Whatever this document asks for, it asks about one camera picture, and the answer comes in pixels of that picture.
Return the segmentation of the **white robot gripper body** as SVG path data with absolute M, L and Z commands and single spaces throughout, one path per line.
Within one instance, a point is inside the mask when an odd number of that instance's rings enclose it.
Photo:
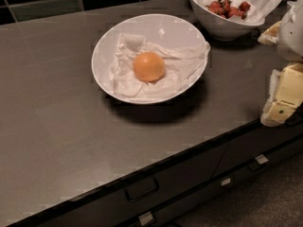
M 288 6 L 278 30 L 277 51 L 286 61 L 303 62 L 303 0 Z

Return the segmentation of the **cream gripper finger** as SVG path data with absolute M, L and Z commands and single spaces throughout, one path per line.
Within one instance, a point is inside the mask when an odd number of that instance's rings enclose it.
M 282 71 L 270 76 L 269 98 L 260 118 L 262 125 L 276 127 L 284 124 L 303 102 L 303 64 L 289 62 Z
M 277 43 L 277 37 L 278 37 L 278 31 L 280 27 L 281 22 L 278 21 L 268 27 L 264 32 L 260 34 L 258 37 L 258 42 L 260 44 L 265 45 L 273 45 Z

